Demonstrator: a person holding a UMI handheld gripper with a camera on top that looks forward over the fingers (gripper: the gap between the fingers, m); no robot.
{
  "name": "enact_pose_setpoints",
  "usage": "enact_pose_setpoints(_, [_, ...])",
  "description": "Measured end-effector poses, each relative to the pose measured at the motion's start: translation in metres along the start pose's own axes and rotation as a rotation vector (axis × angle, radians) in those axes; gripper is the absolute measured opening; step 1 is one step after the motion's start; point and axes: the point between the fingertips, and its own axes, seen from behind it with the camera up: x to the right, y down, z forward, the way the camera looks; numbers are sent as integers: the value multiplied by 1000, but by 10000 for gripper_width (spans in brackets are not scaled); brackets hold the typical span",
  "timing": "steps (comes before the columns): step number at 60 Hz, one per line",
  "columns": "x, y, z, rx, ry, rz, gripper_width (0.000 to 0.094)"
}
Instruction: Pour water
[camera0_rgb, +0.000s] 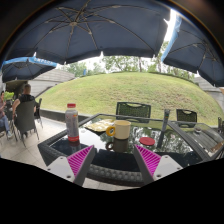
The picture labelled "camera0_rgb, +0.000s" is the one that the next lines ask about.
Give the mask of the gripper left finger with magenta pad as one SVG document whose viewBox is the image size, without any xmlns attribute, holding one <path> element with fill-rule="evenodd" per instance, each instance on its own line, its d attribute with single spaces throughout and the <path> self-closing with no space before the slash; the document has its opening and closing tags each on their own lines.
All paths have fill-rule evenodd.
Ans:
<svg viewBox="0 0 224 224">
<path fill-rule="evenodd" d="M 46 170 L 56 176 L 82 186 L 95 156 L 94 146 L 88 146 L 68 157 L 59 156 Z"/>
</svg>

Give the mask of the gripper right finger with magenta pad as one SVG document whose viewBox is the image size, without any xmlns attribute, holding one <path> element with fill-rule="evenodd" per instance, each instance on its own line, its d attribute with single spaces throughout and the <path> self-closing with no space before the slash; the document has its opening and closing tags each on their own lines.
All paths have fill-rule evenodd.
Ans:
<svg viewBox="0 0 224 224">
<path fill-rule="evenodd" d="M 139 145 L 134 145 L 133 154 L 145 185 L 182 169 L 169 155 L 160 156 Z"/>
</svg>

